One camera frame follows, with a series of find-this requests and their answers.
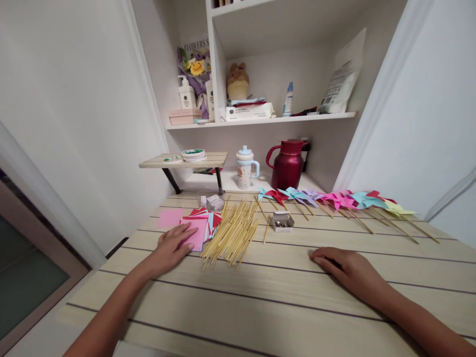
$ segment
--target pink box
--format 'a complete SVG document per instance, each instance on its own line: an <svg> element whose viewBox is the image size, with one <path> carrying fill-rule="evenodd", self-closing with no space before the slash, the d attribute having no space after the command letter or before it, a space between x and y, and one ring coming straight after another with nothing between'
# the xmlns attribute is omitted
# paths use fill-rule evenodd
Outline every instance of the pink box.
<svg viewBox="0 0 476 357"><path fill-rule="evenodd" d="M194 124L194 119L202 119L202 111L198 108L177 109L169 111L169 118L172 125Z"/></svg>

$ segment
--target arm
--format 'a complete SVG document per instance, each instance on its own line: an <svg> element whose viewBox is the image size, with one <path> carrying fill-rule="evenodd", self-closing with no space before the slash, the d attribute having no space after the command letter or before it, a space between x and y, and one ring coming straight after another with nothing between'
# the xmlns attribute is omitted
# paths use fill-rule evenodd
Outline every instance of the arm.
<svg viewBox="0 0 476 357"><path fill-rule="evenodd" d="M180 246L197 230L186 231L189 226L190 223L177 226L161 235L157 248L126 275L66 351L65 357L113 355L132 305L142 289L153 277L174 268L193 249L192 244Z"/></svg>
<svg viewBox="0 0 476 357"><path fill-rule="evenodd" d="M431 356L476 356L472 344L391 287L362 255L349 250L320 248L312 253L311 259L357 297L400 325Z"/></svg>

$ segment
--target glass door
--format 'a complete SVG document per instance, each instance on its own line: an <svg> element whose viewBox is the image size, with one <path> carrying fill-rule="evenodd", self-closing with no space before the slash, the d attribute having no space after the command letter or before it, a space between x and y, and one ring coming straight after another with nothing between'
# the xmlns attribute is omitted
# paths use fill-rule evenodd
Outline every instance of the glass door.
<svg viewBox="0 0 476 357"><path fill-rule="evenodd" d="M0 180L0 356L87 271Z"/></svg>

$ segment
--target red thermos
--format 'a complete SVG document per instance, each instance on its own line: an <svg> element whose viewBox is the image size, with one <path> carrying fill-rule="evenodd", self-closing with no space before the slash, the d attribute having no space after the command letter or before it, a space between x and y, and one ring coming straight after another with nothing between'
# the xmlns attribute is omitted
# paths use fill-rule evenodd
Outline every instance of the red thermos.
<svg viewBox="0 0 476 357"><path fill-rule="evenodd" d="M298 188L301 178L304 160L301 156L301 148L305 145L302 140L283 140L281 145L272 147L266 155L266 163L273 169L271 187L274 189L286 190L288 187ZM276 149L281 149L274 166L269 164L271 154Z"/></svg>

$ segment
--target water bottle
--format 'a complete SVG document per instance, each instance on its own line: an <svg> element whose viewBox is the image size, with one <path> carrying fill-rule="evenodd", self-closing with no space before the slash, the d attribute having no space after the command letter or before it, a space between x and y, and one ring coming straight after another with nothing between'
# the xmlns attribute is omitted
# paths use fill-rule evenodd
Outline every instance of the water bottle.
<svg viewBox="0 0 476 357"><path fill-rule="evenodd" d="M256 175L253 178L259 177L259 162L254 161L253 157L253 152L246 145L237 153L239 189L249 189L251 186L251 164L256 165Z"/></svg>

